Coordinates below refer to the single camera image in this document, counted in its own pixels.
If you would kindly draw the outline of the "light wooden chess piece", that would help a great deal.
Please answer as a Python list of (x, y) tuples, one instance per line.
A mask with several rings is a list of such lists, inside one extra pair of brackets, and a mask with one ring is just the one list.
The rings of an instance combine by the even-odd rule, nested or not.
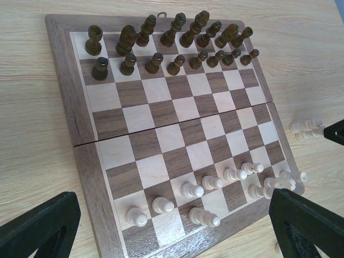
[(237, 180), (245, 180), (247, 178), (247, 173), (242, 170), (234, 170), (232, 168), (227, 168), (224, 171), (224, 180), (226, 182), (235, 182)]

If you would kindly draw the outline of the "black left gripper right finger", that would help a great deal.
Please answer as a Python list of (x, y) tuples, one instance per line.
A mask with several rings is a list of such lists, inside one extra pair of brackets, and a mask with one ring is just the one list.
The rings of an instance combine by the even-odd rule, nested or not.
[(269, 216), (284, 257), (343, 257), (343, 217), (288, 190), (275, 189)]

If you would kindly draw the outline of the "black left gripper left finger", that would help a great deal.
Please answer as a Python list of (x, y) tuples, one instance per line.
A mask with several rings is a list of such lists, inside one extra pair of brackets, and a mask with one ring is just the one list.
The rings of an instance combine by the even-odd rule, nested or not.
[(74, 192), (62, 192), (1, 226), (1, 257), (69, 257), (81, 210)]

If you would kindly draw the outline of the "dark wooden chess piece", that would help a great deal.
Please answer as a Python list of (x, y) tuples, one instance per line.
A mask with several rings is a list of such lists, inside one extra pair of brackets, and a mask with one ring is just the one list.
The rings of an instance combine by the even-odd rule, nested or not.
[(189, 66), (193, 70), (197, 70), (201, 67), (203, 61), (205, 61), (208, 57), (207, 51), (201, 51), (196, 57), (191, 58), (189, 60)]
[(246, 55), (243, 55), (241, 58), (240, 58), (240, 63), (243, 65), (243, 66), (247, 66), (251, 63), (252, 59), (255, 59), (256, 57), (258, 57), (260, 54), (259, 50), (258, 49), (253, 49), (251, 52), (249, 52), (248, 54)]

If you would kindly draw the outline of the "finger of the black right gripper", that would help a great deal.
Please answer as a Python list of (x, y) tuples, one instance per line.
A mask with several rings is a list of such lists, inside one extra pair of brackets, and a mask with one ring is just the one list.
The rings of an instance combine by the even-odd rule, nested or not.
[(324, 138), (344, 146), (344, 120), (324, 128)]

